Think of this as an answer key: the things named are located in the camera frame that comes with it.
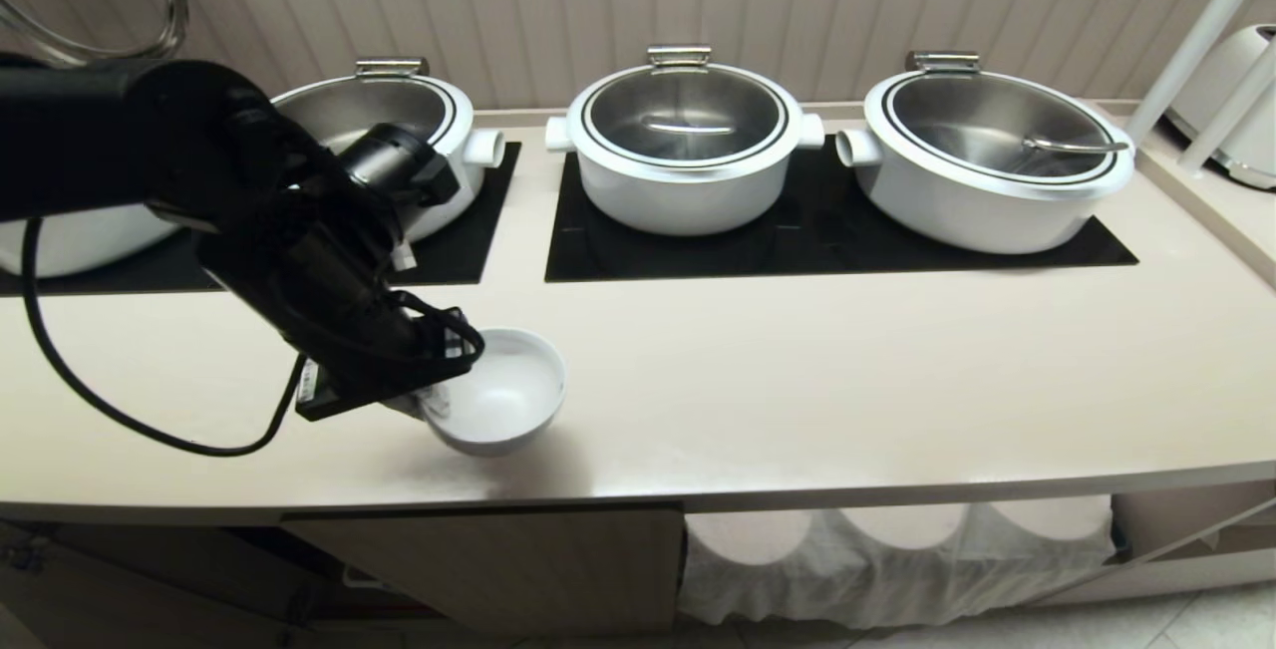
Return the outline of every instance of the pot handle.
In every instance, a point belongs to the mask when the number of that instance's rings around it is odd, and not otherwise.
[[[837,157],[845,167],[882,164],[882,145],[866,128],[837,131]]]
[[[553,153],[569,153],[575,149],[567,131],[565,115],[556,115],[545,124],[545,149]]]
[[[461,158],[478,167],[498,167],[505,159],[505,134],[500,130],[471,130]]]
[[[824,120],[819,113],[801,113],[801,135],[798,136],[798,148],[824,148]]]

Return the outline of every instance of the white bowl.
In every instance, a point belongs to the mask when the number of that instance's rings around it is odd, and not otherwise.
[[[513,453],[544,431],[567,394],[567,363],[544,337],[510,326],[481,330],[487,349],[467,375],[441,384],[445,412],[424,416],[467,455]]]

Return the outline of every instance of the floor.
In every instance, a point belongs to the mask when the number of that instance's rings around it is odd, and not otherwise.
[[[942,627],[831,622],[680,625],[671,635],[495,639],[440,622],[411,634],[327,634],[316,649],[1273,649],[1276,583],[1104,604],[1004,609]]]

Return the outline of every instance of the robotic arm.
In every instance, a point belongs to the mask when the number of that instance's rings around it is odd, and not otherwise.
[[[458,190],[426,136],[384,122],[336,156],[213,62],[0,59],[0,222],[145,203],[195,231],[200,266],[318,366],[302,417],[411,403],[484,349],[459,314],[384,281],[404,231]]]

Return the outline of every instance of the white pot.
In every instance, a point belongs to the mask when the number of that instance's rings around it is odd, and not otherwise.
[[[709,236],[744,226],[780,199],[794,148],[824,144],[819,116],[803,113],[798,101],[778,84],[755,73],[708,62],[707,48],[692,50],[697,55],[690,61],[685,55],[671,61],[662,55],[670,50],[651,48],[652,66],[630,68],[595,82],[577,96],[567,116],[551,117],[545,128],[547,149],[578,154],[581,181],[591,203],[638,231]],[[750,107],[697,107],[697,101],[721,101],[712,94],[697,96],[693,91],[702,84],[734,89]],[[665,96],[671,93],[681,105],[661,107],[669,110],[665,115],[641,115],[646,128],[638,130],[641,136],[633,144],[611,139],[597,122],[602,115],[630,110],[643,113],[639,105],[666,103]],[[630,99],[633,108],[627,107]],[[739,110],[757,112],[727,117]],[[717,119],[716,130],[706,121],[709,117]],[[758,117],[764,121],[749,126]],[[637,121],[629,121],[619,133],[633,133]],[[669,139],[670,154],[634,150],[635,145],[651,145],[653,139],[660,144],[661,135]],[[704,140],[707,135],[718,135],[721,142]],[[708,153],[711,145],[727,153]],[[694,152],[685,153],[689,148]]]
[[[0,268],[22,272],[22,236],[27,222],[0,222]],[[36,254],[36,277],[70,275],[105,266],[158,244],[177,232],[145,205],[102,208],[45,218]]]
[[[475,130],[475,110],[456,85],[422,75],[424,59],[360,59],[353,75],[292,89],[272,102],[320,144],[341,153],[378,122],[434,128],[429,144],[447,156],[461,189],[447,204],[427,209],[407,230],[410,244],[456,221],[482,189],[484,168],[505,158],[500,130]]]
[[[923,107],[920,98],[933,105]],[[910,230],[961,249],[985,254],[1055,249],[1072,240],[1095,204],[1123,189],[1134,172],[1133,144],[1124,131],[1065,94],[1011,75],[903,73],[869,91],[864,115],[866,130],[837,135],[838,156],[856,168],[864,193]],[[917,116],[924,117],[917,121]],[[998,126],[998,121],[1014,126],[1030,119],[1041,122],[1041,133]],[[1022,148],[1025,154],[1013,153],[1027,135],[1044,136],[1050,130],[1067,135],[1081,128],[1090,144],[1127,148],[1086,154],[1030,154]],[[966,135],[956,140],[957,135],[944,133]],[[970,144],[971,139],[980,144],[980,135],[991,139],[988,148],[1011,148],[1011,153],[1000,156],[1003,162],[990,162],[997,153]]]

